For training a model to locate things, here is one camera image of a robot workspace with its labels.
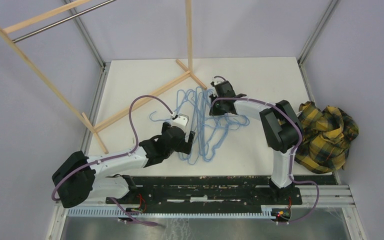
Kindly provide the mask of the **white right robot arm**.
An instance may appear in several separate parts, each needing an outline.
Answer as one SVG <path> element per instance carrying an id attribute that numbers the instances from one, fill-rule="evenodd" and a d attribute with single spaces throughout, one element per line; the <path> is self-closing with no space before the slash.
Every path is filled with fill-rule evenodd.
<path id="1" fill-rule="evenodd" d="M 273 203 L 282 204 L 293 189 L 293 162 L 303 140 L 303 129 L 291 104 L 286 100 L 272 104 L 236 94 L 225 79 L 214 80 L 211 86 L 216 92 L 210 95 L 211 116 L 243 115 L 261 122 L 267 145 L 273 150 L 268 196 Z"/>

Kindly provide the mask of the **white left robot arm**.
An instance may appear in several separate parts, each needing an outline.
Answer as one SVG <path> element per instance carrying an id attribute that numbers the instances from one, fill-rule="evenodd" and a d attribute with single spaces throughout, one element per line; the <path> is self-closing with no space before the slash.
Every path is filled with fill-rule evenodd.
<path id="1" fill-rule="evenodd" d="M 51 177 L 56 188 L 52 192 L 53 200 L 61 202 L 66 209 L 96 198 L 113 197 L 130 204 L 138 195 L 134 182 L 127 175 L 120 179 L 115 175 L 160 164 L 174 152 L 189 155 L 195 134 L 164 122 L 161 134 L 141 141 L 133 153 L 105 157 L 86 156 L 82 151 L 76 151 Z"/>

